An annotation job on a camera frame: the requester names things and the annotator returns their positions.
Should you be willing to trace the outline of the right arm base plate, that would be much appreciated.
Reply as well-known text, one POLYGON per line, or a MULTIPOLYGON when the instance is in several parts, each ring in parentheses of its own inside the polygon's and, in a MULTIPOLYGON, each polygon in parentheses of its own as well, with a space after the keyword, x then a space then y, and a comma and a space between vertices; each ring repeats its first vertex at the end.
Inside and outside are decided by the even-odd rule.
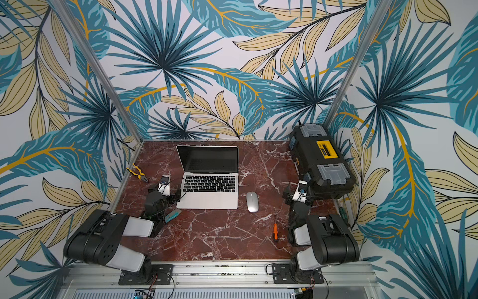
POLYGON ((266 273, 273 276, 273 283, 276 285, 324 283, 320 270, 301 270, 291 264, 268 264, 266 273))

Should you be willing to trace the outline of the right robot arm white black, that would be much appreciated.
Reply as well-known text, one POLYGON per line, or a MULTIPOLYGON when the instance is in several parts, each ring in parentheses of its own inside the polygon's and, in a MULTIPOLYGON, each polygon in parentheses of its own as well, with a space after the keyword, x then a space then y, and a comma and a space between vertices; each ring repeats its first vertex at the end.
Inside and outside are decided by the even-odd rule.
POLYGON ((312 201, 302 184, 296 191, 288 186, 283 198, 290 207, 288 242, 303 250, 293 254, 288 270, 279 270, 276 275, 305 283, 318 277, 322 268, 359 261, 359 246, 340 215, 311 215, 312 201))

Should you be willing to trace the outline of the aluminium front rail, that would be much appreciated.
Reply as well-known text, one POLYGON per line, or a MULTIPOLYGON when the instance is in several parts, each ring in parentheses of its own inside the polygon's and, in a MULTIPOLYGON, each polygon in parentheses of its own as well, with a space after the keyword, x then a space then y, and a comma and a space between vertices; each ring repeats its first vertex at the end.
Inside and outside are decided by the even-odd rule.
POLYGON ((118 270, 78 264, 63 283, 60 299, 296 299, 302 291, 314 299, 382 299, 375 271, 369 262, 325 267, 314 280, 279 284, 273 265, 286 260, 233 260, 171 262, 169 284, 120 285, 118 270))

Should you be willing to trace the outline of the teal utility knife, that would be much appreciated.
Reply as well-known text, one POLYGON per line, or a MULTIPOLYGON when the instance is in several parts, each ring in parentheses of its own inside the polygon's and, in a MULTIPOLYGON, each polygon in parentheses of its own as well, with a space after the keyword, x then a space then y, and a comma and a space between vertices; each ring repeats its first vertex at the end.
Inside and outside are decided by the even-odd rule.
POLYGON ((173 219, 177 218, 180 213, 182 213, 181 209, 174 209, 164 217, 164 222, 166 224, 171 222, 173 219))

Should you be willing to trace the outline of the white wireless mouse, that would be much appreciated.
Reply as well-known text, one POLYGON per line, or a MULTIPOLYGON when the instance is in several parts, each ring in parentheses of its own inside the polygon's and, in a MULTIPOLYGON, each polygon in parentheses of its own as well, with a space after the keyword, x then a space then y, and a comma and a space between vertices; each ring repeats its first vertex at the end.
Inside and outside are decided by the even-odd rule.
POLYGON ((259 210, 258 195, 255 192, 246 194, 246 205, 250 213, 256 213, 259 210))

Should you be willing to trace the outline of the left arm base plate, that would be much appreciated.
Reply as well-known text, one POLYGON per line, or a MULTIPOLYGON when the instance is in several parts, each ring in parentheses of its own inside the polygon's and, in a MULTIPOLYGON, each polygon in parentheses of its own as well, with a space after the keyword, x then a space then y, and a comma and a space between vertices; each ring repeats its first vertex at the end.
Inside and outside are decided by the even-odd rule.
POLYGON ((169 285, 172 280, 173 264, 151 264, 139 272, 122 270, 119 285, 169 285))

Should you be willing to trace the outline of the silver laptop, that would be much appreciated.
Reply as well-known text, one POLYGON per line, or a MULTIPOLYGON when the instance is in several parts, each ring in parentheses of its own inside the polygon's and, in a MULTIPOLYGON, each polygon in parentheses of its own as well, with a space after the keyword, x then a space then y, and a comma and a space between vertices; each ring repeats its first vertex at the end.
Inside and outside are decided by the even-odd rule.
POLYGON ((184 170, 178 209, 238 208, 238 147, 178 145, 176 149, 184 170))

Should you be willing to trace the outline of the black toolbox yellow label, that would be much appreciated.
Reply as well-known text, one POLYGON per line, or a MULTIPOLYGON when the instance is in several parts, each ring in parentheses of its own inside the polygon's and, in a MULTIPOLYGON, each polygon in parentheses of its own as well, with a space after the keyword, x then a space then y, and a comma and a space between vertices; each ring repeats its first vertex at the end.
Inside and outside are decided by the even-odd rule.
POLYGON ((308 200, 337 199, 353 190, 356 177, 322 125, 294 127, 289 146, 308 200))

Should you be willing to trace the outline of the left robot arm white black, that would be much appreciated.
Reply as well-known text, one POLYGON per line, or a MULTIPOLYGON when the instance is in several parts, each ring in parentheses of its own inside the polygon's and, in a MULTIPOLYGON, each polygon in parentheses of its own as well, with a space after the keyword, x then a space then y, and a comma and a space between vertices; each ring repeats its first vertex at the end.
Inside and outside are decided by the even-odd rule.
POLYGON ((180 199, 180 191, 170 195, 167 186, 146 196, 140 217, 96 210, 70 236, 63 248, 66 258, 102 265, 121 271, 120 285, 168 284, 171 266, 154 266, 151 258, 121 245, 124 237, 154 238, 167 224, 164 215, 180 199))

